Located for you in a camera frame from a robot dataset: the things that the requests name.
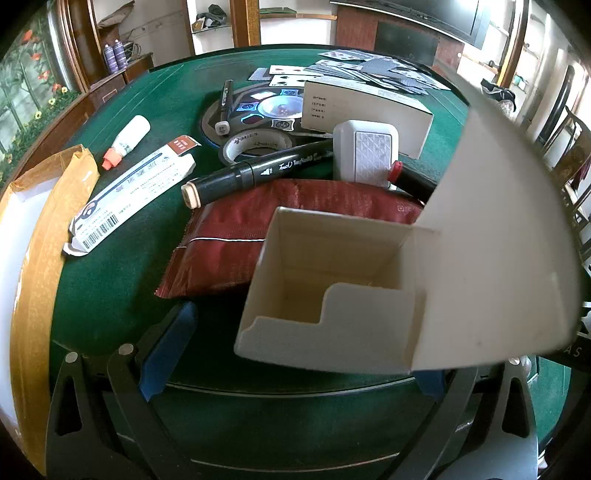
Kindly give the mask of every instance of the white product box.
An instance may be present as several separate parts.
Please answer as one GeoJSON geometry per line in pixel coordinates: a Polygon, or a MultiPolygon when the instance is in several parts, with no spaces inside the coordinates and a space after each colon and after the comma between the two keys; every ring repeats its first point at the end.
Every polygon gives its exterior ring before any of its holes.
{"type": "Polygon", "coordinates": [[[389,188],[388,175],[398,160],[398,131],[388,124],[349,120],[333,133],[335,180],[389,188]]]}
{"type": "Polygon", "coordinates": [[[332,133],[336,125],[347,120],[393,125],[398,131],[400,153],[418,158],[433,114],[414,98],[352,80],[319,77],[306,81],[303,128],[332,133]]]}
{"type": "Polygon", "coordinates": [[[452,162],[415,224],[276,211],[238,355],[397,374],[568,344],[580,261],[561,198],[513,125],[477,93],[467,98],[452,162]]]}

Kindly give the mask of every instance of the red foil bag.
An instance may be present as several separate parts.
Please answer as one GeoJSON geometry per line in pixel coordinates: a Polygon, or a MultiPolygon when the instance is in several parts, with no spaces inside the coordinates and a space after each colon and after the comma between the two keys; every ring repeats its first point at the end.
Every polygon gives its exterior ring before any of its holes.
{"type": "Polygon", "coordinates": [[[274,180],[195,210],[156,295],[192,297],[248,284],[280,206],[407,224],[414,223],[422,210],[407,196],[371,185],[274,180]]]}

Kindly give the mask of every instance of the chair backrest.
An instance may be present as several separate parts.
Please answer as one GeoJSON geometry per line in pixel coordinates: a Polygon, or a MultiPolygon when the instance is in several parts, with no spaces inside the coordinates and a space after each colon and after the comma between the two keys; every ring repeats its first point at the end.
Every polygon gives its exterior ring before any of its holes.
{"type": "MultiPolygon", "coordinates": [[[[566,110],[566,117],[564,121],[544,145],[545,154],[554,144],[558,136],[564,131],[564,129],[572,124],[572,132],[570,134],[566,148],[558,160],[558,163],[552,170],[553,177],[558,183],[559,187],[564,187],[567,182],[573,179],[591,157],[591,131],[579,117],[569,110],[568,107],[565,106],[564,109],[566,110]]],[[[580,179],[577,181],[576,185],[573,186],[574,190],[578,188],[579,182],[580,179]]]]}

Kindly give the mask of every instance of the barcode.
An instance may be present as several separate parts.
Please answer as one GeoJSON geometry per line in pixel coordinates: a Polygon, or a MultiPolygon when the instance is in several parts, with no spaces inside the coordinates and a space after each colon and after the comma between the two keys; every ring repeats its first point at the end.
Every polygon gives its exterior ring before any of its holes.
{"type": "Polygon", "coordinates": [[[117,223],[119,223],[117,217],[115,215],[111,215],[109,218],[107,218],[105,223],[99,225],[99,227],[94,232],[86,237],[86,240],[82,241],[82,245],[84,245],[86,248],[90,248],[91,245],[97,243],[105,234],[109,232],[109,230],[117,225],[117,223]]]}

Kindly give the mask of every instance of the red flower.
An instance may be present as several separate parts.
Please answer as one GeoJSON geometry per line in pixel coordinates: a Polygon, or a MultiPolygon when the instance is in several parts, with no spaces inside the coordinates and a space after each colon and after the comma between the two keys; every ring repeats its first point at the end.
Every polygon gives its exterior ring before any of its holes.
{"type": "Polygon", "coordinates": [[[21,44],[27,43],[31,37],[33,36],[33,30],[27,30],[25,34],[22,36],[21,44]]]}

